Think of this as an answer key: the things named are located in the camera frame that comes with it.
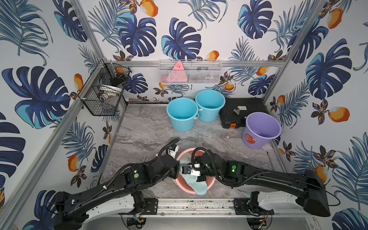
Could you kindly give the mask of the purple plastic bucket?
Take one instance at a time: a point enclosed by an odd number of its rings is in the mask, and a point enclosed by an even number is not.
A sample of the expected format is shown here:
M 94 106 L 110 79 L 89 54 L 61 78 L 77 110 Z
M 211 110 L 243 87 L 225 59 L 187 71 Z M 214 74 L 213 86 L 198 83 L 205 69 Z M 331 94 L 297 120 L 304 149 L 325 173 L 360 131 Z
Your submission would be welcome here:
M 246 117 L 245 123 L 242 140 L 252 149 L 261 149 L 282 134 L 280 123 L 267 113 L 251 113 Z

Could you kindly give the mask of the light teal cloth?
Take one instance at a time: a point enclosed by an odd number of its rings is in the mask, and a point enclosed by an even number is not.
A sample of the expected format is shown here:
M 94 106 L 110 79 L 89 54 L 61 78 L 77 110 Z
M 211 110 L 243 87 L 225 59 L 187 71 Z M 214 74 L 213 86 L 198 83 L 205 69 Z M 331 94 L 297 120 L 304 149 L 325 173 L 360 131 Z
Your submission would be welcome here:
M 185 192 L 190 194 L 196 194 L 196 195 L 205 195 L 208 190 L 208 184 L 207 182 L 197 182 L 197 176 L 183 173 L 183 167 L 190 168 L 191 169 L 191 156 L 192 152 L 182 152 L 177 157 L 177 160 L 180 162 L 179 164 L 179 175 L 176 179 L 177 185 Z

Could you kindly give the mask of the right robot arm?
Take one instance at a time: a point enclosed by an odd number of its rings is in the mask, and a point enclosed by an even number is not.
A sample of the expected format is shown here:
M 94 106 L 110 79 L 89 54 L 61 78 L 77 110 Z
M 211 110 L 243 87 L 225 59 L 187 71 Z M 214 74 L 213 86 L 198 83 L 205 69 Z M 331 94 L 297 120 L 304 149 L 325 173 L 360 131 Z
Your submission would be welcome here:
M 239 161 L 226 161 L 202 147 L 191 156 L 192 170 L 199 172 L 199 181 L 214 177 L 221 184 L 236 188 L 244 185 L 263 186 L 296 196 L 297 205 L 309 214 L 329 217 L 331 205 L 325 184 L 316 172 L 283 173 L 262 169 Z

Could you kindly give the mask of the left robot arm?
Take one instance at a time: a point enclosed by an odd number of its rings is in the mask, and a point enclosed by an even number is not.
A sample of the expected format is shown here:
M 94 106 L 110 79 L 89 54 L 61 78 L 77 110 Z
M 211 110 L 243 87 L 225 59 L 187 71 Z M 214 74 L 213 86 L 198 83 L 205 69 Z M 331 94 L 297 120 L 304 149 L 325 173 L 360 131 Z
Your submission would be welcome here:
M 75 194 L 60 192 L 55 195 L 55 230 L 78 230 L 88 219 L 88 211 L 114 198 L 133 195 L 134 209 L 144 206 L 142 190 L 150 188 L 167 177 L 176 179 L 179 161 L 170 155 L 175 150 L 179 138 L 168 142 L 157 156 L 143 163 L 128 163 L 113 177 L 92 189 Z

